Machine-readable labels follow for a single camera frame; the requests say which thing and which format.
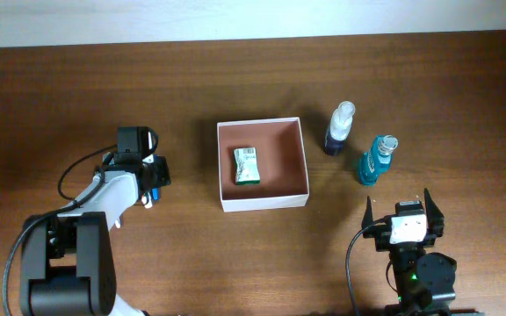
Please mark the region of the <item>green white soap packet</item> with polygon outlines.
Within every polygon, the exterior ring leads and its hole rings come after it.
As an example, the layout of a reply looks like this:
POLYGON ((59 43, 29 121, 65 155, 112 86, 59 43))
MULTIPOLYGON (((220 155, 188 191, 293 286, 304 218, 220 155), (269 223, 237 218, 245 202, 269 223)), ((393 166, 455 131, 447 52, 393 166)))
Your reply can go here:
POLYGON ((260 173, 257 165, 257 150, 241 147, 233 151, 235 159, 235 184, 259 184, 260 173))

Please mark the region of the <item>blue disposable razor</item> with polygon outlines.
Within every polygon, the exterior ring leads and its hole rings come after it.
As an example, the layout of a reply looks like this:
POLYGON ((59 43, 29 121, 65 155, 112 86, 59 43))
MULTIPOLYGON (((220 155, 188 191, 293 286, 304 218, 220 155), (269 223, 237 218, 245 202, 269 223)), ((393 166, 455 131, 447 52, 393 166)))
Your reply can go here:
POLYGON ((153 188, 151 191, 151 197, 153 201, 158 201, 161 197, 161 192, 159 188, 153 188))

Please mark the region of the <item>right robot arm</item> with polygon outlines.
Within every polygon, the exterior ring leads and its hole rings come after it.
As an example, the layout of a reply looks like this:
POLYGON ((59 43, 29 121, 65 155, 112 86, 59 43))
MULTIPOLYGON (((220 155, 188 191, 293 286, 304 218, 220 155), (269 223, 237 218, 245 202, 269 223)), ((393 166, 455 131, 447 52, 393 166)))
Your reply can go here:
POLYGON ((456 299, 457 262, 451 257, 426 251, 444 234, 445 216, 423 193, 424 201, 399 202, 394 214, 382 219, 372 216, 372 202, 366 202, 362 236, 373 239, 378 252, 389 253, 387 269, 394 273, 398 302, 387 305, 386 316, 479 315, 474 309, 452 309, 456 299))

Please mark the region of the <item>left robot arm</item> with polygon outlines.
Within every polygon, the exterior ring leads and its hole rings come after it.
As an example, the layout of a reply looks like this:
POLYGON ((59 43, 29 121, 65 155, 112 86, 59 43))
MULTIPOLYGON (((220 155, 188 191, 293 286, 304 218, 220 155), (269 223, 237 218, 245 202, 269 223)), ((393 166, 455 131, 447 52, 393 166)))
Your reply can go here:
POLYGON ((22 233, 19 305, 24 315, 140 315, 117 292, 110 230, 137 202, 170 184, 165 157, 119 164, 113 156, 65 207, 32 216, 22 233))

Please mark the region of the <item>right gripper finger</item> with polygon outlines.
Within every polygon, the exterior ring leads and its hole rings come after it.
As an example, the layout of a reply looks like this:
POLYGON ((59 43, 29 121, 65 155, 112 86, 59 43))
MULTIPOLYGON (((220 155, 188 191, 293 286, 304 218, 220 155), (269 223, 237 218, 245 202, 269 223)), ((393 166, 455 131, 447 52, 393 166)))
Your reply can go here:
POLYGON ((429 233, 435 234, 437 237, 442 237, 445 228, 445 216, 433 201, 427 188, 424 189, 424 200, 429 233))
POLYGON ((364 217, 362 219, 362 229, 372 225, 372 200, 370 197, 366 198, 366 207, 364 217))

